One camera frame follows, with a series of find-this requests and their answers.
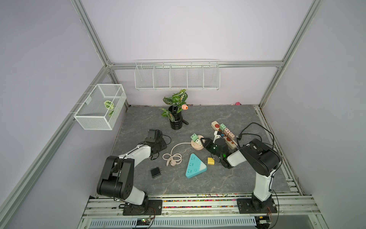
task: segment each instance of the leaf in basket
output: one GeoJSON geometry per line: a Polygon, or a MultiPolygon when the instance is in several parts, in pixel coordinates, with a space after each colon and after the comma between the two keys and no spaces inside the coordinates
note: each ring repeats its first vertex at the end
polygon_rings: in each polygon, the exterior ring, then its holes
{"type": "Polygon", "coordinates": [[[109,101],[109,100],[105,101],[104,102],[104,105],[109,110],[113,110],[113,108],[114,108],[114,104],[111,101],[109,101]]]}
{"type": "Polygon", "coordinates": [[[113,115],[113,112],[114,112],[115,110],[113,110],[113,111],[111,111],[109,114],[108,114],[108,116],[109,117],[112,117],[112,115],[113,115]]]}

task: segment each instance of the table surface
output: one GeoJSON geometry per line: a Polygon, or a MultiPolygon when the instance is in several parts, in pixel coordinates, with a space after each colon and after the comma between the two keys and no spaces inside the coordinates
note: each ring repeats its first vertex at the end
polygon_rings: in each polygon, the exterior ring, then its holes
{"type": "MultiPolygon", "coordinates": [[[[182,111],[183,118],[189,125],[183,124],[179,130],[171,129],[168,119],[161,116],[162,111],[159,108],[129,107],[112,151],[114,156],[127,153],[147,137],[149,129],[161,130],[164,135],[171,137],[171,143],[167,145],[167,149],[160,152],[159,158],[145,159],[135,167],[136,188],[150,195],[253,192],[255,171],[248,162],[243,162],[232,169],[226,169],[219,162],[215,162],[215,165],[207,165],[207,171],[188,179],[186,170],[190,155],[194,153],[207,164],[210,153],[206,149],[196,151],[188,144],[177,146],[173,154],[180,153],[183,161],[176,166],[167,167],[167,161],[162,158],[162,155],[170,153],[176,144],[190,142],[190,136],[194,133],[213,139],[214,130],[211,127],[213,121],[224,123],[235,135],[251,122],[260,124],[252,105],[190,106],[188,110],[182,111]],[[155,167],[161,169],[161,175],[152,178],[150,170],[155,167]]],[[[264,130],[257,125],[251,125],[247,133],[259,134],[264,142],[269,142],[264,130]]],[[[256,136],[243,135],[240,145],[248,143],[254,137],[256,136]]],[[[164,136],[164,139],[169,143],[168,137],[164,136]]],[[[275,173],[272,188],[276,192],[290,191],[281,169],[275,173]]]]}

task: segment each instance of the plug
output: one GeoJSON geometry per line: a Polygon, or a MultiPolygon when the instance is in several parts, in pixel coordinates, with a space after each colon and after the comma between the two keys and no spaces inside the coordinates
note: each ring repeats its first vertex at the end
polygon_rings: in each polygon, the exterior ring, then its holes
{"type": "Polygon", "coordinates": [[[195,140],[194,142],[195,142],[195,143],[197,143],[197,145],[202,146],[202,142],[201,142],[201,140],[200,140],[200,139],[197,139],[197,140],[195,140]]]}

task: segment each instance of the round power strip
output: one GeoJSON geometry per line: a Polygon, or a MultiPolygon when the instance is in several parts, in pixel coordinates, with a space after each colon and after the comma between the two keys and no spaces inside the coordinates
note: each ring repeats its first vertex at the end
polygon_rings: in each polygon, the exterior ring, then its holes
{"type": "MultiPolygon", "coordinates": [[[[203,138],[203,136],[202,135],[198,135],[198,139],[201,139],[201,138],[203,138]]],[[[201,146],[199,146],[197,143],[195,143],[193,140],[191,140],[191,146],[195,149],[195,150],[201,150],[201,149],[203,149],[204,148],[204,146],[203,146],[203,143],[202,143],[202,145],[201,146]]]]}

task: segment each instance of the white wire basket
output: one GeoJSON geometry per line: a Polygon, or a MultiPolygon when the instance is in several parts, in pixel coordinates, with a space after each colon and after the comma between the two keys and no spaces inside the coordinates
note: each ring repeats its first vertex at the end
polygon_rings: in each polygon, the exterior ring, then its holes
{"type": "Polygon", "coordinates": [[[74,118],[84,130],[112,130],[125,101],[122,84],[97,84],[74,118]]]}
{"type": "Polygon", "coordinates": [[[148,90],[210,90],[220,88],[219,62],[185,64],[139,64],[135,87],[148,90]]]}

